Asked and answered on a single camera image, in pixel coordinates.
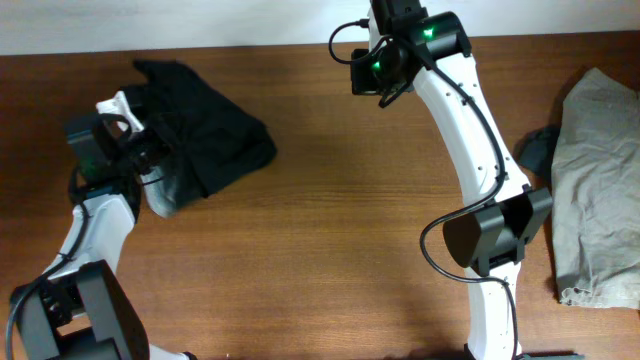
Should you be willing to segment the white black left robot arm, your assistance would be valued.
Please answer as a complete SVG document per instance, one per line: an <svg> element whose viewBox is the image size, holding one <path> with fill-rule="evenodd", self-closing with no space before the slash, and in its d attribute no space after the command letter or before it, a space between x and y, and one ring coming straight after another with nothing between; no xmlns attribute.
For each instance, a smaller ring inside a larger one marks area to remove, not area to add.
<svg viewBox="0 0 640 360"><path fill-rule="evenodd" d="M77 164L68 182L73 222L51 264L14 289L5 356L20 338L30 359L190 359L149 342L116 277L151 173L171 151L145 124L141 101L119 90L65 127Z"/></svg>

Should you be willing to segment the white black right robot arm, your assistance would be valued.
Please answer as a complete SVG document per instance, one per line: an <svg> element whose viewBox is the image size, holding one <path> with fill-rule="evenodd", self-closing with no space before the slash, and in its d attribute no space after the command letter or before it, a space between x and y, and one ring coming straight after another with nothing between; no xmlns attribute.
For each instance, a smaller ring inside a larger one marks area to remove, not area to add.
<svg viewBox="0 0 640 360"><path fill-rule="evenodd" d="M435 120L461 188L462 208L422 230L442 229L447 250L462 269L456 275L425 260L441 275L468 287L470 359L522 359L516 282L525 248L552 207L511 157L483 95L471 42L452 12L431 15L418 1L373 1L359 26L369 46L352 52L347 65L356 95L377 95L387 107L415 92Z"/></svg>

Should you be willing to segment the black shorts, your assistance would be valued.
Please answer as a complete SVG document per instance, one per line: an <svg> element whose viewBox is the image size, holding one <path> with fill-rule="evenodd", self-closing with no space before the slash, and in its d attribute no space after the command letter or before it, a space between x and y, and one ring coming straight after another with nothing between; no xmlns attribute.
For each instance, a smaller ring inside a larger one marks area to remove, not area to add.
<svg viewBox="0 0 640 360"><path fill-rule="evenodd" d="M276 145L267 127L177 61L137 59L144 84L123 86L129 108L158 130L170 153L143 177L151 210L169 218L269 165Z"/></svg>

